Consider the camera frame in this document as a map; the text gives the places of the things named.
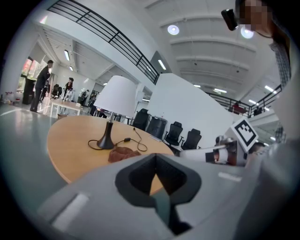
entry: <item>brown cloth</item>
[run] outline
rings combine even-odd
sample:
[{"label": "brown cloth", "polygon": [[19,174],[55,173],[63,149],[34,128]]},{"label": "brown cloth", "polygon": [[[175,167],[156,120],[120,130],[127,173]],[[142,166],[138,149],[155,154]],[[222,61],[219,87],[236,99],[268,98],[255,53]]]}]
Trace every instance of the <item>brown cloth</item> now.
[{"label": "brown cloth", "polygon": [[121,160],[132,158],[141,155],[138,151],[133,151],[130,148],[114,147],[109,153],[108,162],[115,163]]}]

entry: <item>wooden tabletop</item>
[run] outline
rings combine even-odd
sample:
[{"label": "wooden tabletop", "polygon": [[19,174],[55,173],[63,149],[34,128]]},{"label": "wooden tabletop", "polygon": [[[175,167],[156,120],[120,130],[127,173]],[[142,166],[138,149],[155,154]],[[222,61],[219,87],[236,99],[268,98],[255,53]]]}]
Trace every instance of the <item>wooden tabletop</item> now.
[{"label": "wooden tabletop", "polygon": [[72,108],[74,110],[80,110],[80,106],[77,107],[76,103],[68,102],[68,101],[63,101],[62,99],[55,99],[55,100],[53,100],[53,104],[64,106],[66,108]]},{"label": "wooden tabletop", "polygon": [[[52,125],[47,139],[48,153],[55,169],[66,182],[75,181],[92,169],[110,164],[108,157],[111,150],[97,151],[88,146],[89,140],[99,140],[103,136],[106,122],[107,119],[104,118],[72,116],[62,118]],[[136,130],[142,138],[141,143],[148,147],[148,150],[140,152],[141,154],[173,155],[163,142],[154,140],[150,134],[140,129],[136,128]],[[128,137],[140,140],[132,126],[114,121],[111,133],[112,142],[117,143]],[[134,141],[122,142],[118,146],[137,150],[137,143]],[[158,191],[161,187],[158,177],[155,176],[151,193]]]}]

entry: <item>white desk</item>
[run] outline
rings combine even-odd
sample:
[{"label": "white desk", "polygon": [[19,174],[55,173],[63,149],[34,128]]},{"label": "white desk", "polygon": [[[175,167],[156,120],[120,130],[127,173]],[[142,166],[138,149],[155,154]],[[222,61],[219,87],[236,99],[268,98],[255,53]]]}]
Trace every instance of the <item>white desk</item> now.
[{"label": "white desk", "polygon": [[51,105],[50,117],[52,117],[52,112],[53,112],[53,106],[54,105],[57,105],[56,116],[55,116],[56,118],[58,118],[58,111],[59,111],[60,107],[66,107],[66,108],[73,109],[73,110],[77,111],[77,116],[79,116],[79,114],[80,114],[80,106],[81,105],[79,107],[77,107],[76,103],[65,102],[61,99],[55,99],[55,100],[53,100],[52,105]]}]

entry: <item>black railing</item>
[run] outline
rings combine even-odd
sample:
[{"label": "black railing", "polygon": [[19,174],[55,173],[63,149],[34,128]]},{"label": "black railing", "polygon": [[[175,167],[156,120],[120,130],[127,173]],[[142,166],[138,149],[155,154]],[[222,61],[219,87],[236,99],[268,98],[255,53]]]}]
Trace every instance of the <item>black railing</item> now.
[{"label": "black railing", "polygon": [[237,100],[234,100],[232,98],[223,97],[218,94],[214,93],[208,93],[207,94],[215,99],[218,103],[220,103],[226,110],[229,112],[243,115],[247,118],[251,117],[251,106],[242,102],[239,102]]},{"label": "black railing", "polygon": [[267,96],[259,100],[256,104],[251,106],[251,114],[250,116],[254,116],[254,111],[257,108],[261,108],[262,112],[266,112],[270,110],[272,107],[272,103],[278,98],[279,93],[281,92],[281,85],[276,87],[273,92],[269,93]]},{"label": "black railing", "polygon": [[144,54],[119,29],[98,13],[74,0],[59,0],[48,11],[64,16],[104,39],[156,84],[159,73]]}]

